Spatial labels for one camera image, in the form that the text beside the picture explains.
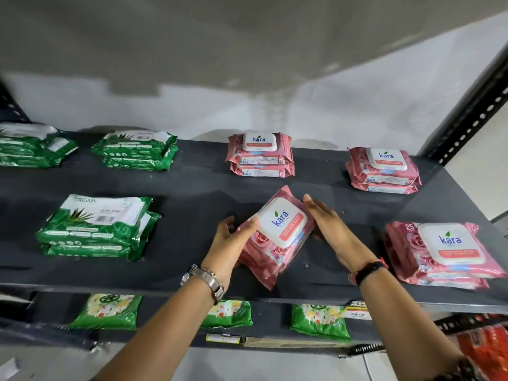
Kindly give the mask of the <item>person's left hand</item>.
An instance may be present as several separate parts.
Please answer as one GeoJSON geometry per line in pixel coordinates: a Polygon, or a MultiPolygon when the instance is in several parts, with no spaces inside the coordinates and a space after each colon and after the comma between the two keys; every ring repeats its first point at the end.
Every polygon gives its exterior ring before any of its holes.
{"type": "Polygon", "coordinates": [[[237,264],[241,252],[237,251],[237,230],[235,218],[229,216],[217,226],[211,247],[201,262],[200,267],[215,273],[218,281],[228,290],[232,271],[237,264]]]}

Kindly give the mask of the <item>person's right hand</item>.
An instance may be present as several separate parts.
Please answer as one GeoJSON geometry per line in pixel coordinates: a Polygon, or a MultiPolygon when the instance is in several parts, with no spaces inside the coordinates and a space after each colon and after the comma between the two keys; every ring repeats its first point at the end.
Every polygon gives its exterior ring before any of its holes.
{"type": "Polygon", "coordinates": [[[334,250],[339,262],[342,263],[350,273],[355,273],[369,261],[378,259],[349,229],[339,215],[336,236],[323,236],[321,234],[321,237],[327,241],[334,250]]]}

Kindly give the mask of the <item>pink wet wipes pack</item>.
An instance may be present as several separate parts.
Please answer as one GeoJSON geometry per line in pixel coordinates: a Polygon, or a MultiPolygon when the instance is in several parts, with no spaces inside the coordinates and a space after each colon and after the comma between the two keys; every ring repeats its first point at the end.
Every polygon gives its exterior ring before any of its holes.
{"type": "Polygon", "coordinates": [[[233,134],[225,161],[237,165],[286,165],[294,162],[292,137],[282,133],[233,134]]]}
{"type": "Polygon", "coordinates": [[[230,170],[243,177],[288,178],[295,176],[294,163],[277,165],[239,165],[230,161],[230,170]]]}
{"type": "Polygon", "coordinates": [[[346,169],[352,183],[422,185],[418,167],[404,150],[349,148],[346,169]]]}
{"type": "Polygon", "coordinates": [[[408,223],[385,225],[384,245],[390,267],[408,274],[436,278],[508,277],[477,238],[479,226],[472,223],[408,223]]]}
{"type": "Polygon", "coordinates": [[[295,244],[281,248],[264,234],[256,232],[245,244],[237,262],[249,268],[257,280],[271,291],[278,275],[287,268],[306,239],[306,236],[300,235],[295,244]]]}
{"type": "Polygon", "coordinates": [[[418,277],[415,274],[408,274],[397,267],[393,268],[392,271],[400,281],[411,285],[423,287],[460,288],[472,291],[490,288],[487,280],[481,278],[465,276],[436,278],[425,273],[422,277],[418,277]]]}
{"type": "Polygon", "coordinates": [[[315,221],[303,202],[295,198],[288,185],[279,189],[257,212],[257,231],[276,246],[287,248],[300,236],[310,236],[315,221]]]}
{"type": "Polygon", "coordinates": [[[397,185],[390,183],[351,183],[352,187],[364,192],[378,192],[378,193],[395,193],[395,194],[413,194],[418,192],[415,185],[397,185]]]}

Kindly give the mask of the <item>person's right forearm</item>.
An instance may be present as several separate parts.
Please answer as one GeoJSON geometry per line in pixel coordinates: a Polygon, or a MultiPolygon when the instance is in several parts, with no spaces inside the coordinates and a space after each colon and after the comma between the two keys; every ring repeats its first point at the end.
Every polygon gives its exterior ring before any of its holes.
{"type": "Polygon", "coordinates": [[[485,381],[384,266],[359,289],[398,381],[485,381]]]}

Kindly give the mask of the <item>person's left forearm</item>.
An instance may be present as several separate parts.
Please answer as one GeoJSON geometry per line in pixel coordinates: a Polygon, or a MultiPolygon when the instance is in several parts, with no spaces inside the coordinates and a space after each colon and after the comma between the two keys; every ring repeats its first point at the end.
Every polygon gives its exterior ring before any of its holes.
{"type": "Polygon", "coordinates": [[[192,276],[90,381],[170,381],[214,304],[192,276]]]}

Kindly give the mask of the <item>silver wristwatch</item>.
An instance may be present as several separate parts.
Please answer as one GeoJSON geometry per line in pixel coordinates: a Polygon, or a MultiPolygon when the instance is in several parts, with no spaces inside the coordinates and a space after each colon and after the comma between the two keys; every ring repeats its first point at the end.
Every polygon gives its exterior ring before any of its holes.
{"type": "Polygon", "coordinates": [[[212,293],[212,298],[214,300],[214,304],[219,304],[224,295],[225,295],[225,288],[224,286],[218,281],[215,273],[208,269],[201,268],[200,266],[193,264],[190,269],[185,273],[181,279],[180,286],[184,286],[190,278],[192,277],[198,277],[202,281],[204,281],[207,286],[210,288],[212,293]]]}

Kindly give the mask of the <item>black red wristband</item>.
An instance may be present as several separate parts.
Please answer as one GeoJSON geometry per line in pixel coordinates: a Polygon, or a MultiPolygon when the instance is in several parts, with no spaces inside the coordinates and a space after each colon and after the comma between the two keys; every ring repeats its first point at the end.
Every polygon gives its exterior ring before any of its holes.
{"type": "Polygon", "coordinates": [[[376,260],[369,261],[365,264],[359,271],[355,273],[350,273],[348,275],[348,280],[351,284],[355,286],[360,286],[365,279],[371,275],[372,273],[376,272],[379,269],[389,269],[390,267],[387,265],[387,263],[383,260],[383,258],[378,258],[376,260]]]}

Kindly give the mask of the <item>green floral packet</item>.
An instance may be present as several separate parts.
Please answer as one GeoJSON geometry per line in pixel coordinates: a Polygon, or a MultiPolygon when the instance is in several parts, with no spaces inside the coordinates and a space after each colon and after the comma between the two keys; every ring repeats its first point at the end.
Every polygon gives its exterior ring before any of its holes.
{"type": "Polygon", "coordinates": [[[346,322],[341,313],[342,306],[295,305],[291,307],[290,330],[311,337],[351,342],[346,322]]]}
{"type": "Polygon", "coordinates": [[[248,301],[220,301],[207,313],[201,323],[202,329],[229,329],[252,326],[251,304],[248,301]]]}
{"type": "Polygon", "coordinates": [[[93,294],[70,329],[134,331],[142,299],[140,295],[93,294]]]}

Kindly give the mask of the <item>dark lower shelf board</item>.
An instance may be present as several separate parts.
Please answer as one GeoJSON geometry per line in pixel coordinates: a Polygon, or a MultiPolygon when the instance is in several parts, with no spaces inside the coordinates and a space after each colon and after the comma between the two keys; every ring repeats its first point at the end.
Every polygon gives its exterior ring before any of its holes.
{"type": "MultiPolygon", "coordinates": [[[[135,331],[70,329],[88,294],[32,293],[32,302],[4,303],[0,307],[0,344],[26,346],[54,346],[89,350],[105,348],[108,344],[127,343],[135,331]]],[[[290,330],[291,306],[289,304],[251,302],[253,325],[230,329],[200,329],[192,341],[194,347],[230,348],[268,352],[296,352],[330,354],[335,357],[353,357],[370,352],[382,351],[380,339],[371,321],[346,320],[352,346],[341,348],[252,348],[244,347],[246,337],[315,339],[290,330]],[[206,334],[228,334],[242,337],[242,345],[206,342],[206,334]]]]}

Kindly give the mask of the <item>yellow white price tag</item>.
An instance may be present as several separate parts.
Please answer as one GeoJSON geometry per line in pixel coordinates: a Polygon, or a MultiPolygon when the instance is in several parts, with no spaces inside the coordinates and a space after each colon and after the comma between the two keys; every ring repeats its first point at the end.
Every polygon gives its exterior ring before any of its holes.
{"type": "Polygon", "coordinates": [[[355,320],[372,320],[363,300],[350,301],[346,304],[341,312],[341,317],[355,320]]]}

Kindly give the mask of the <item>small yellow shelf label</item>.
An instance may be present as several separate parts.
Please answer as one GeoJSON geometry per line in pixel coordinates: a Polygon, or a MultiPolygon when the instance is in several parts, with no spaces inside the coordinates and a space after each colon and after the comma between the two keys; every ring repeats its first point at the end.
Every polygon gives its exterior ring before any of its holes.
{"type": "Polygon", "coordinates": [[[206,334],[206,342],[242,345],[242,337],[228,334],[206,334]]]}

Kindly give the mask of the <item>brown cardboard strip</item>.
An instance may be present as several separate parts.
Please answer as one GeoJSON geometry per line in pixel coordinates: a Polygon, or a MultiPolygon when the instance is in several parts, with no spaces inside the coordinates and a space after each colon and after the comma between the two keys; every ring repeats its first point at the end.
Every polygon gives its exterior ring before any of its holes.
{"type": "Polygon", "coordinates": [[[244,347],[252,348],[341,348],[350,347],[351,343],[339,341],[322,341],[315,339],[256,338],[246,337],[244,347]]]}

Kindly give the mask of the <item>green wet wipes pack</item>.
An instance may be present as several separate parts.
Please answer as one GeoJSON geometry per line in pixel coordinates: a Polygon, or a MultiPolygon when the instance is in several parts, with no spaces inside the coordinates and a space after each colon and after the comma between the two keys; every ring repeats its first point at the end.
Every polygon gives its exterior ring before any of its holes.
{"type": "Polygon", "coordinates": [[[112,155],[103,157],[102,164],[106,167],[117,169],[169,171],[178,150],[177,145],[171,145],[162,154],[156,155],[156,157],[141,155],[138,152],[135,152],[134,155],[125,152],[112,153],[112,155]]]}
{"type": "Polygon", "coordinates": [[[0,166],[23,168],[53,168],[60,165],[65,157],[44,157],[11,155],[0,153],[0,166]]]}
{"type": "Polygon", "coordinates": [[[0,156],[14,156],[50,160],[64,158],[79,148],[74,140],[50,136],[44,140],[34,137],[0,138],[0,156]]]}
{"type": "Polygon", "coordinates": [[[107,158],[161,160],[177,140],[177,136],[165,131],[115,131],[93,145],[92,152],[107,158]]]}
{"type": "Polygon", "coordinates": [[[43,244],[138,244],[152,197],[95,198],[71,194],[35,234],[43,244]]]}
{"type": "Polygon", "coordinates": [[[161,214],[147,211],[140,221],[139,239],[131,242],[128,246],[111,243],[68,244],[66,242],[51,242],[42,244],[41,249],[46,256],[115,257],[136,262],[143,256],[150,235],[161,218],[161,214]]]}
{"type": "Polygon", "coordinates": [[[60,134],[45,124],[0,122],[0,145],[36,147],[60,134]]]}

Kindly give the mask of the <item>black perforated shelf post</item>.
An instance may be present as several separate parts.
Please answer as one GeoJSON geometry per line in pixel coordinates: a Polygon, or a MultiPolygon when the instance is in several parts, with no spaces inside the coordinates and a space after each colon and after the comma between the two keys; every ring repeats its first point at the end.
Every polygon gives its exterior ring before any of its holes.
{"type": "Polygon", "coordinates": [[[0,122],[31,123],[0,79],[0,122]]]}
{"type": "Polygon", "coordinates": [[[423,148],[421,156],[445,166],[507,102],[508,44],[423,148]]]}

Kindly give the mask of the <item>black perforated shelf rail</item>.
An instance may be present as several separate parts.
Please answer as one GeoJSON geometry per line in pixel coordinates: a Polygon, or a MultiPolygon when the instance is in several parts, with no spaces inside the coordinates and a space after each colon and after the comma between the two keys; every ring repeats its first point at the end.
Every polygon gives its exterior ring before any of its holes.
{"type": "Polygon", "coordinates": [[[460,313],[436,320],[434,323],[446,336],[453,336],[487,326],[507,325],[508,314],[460,313]]]}

